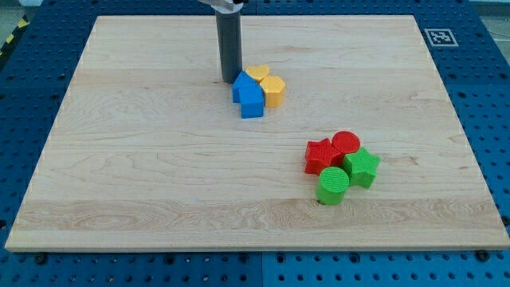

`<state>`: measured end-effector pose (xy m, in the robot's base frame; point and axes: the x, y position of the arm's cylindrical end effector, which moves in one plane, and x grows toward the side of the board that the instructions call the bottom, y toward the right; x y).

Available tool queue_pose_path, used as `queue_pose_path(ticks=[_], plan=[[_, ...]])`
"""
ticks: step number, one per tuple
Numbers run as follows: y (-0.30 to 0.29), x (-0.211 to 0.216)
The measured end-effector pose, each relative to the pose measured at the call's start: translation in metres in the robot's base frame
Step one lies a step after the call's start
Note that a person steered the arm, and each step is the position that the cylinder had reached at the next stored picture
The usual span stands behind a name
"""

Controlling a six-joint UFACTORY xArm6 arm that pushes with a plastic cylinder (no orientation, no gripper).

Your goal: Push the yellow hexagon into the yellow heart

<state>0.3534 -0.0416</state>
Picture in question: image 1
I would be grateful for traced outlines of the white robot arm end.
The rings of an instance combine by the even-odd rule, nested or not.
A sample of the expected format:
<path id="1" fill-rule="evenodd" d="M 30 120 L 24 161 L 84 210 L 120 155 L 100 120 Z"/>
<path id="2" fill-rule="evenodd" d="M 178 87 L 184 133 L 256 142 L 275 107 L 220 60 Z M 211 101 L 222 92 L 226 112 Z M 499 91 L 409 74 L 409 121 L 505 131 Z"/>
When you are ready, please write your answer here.
<path id="1" fill-rule="evenodd" d="M 236 13 L 247 3 L 246 0 L 198 0 L 221 14 Z"/>

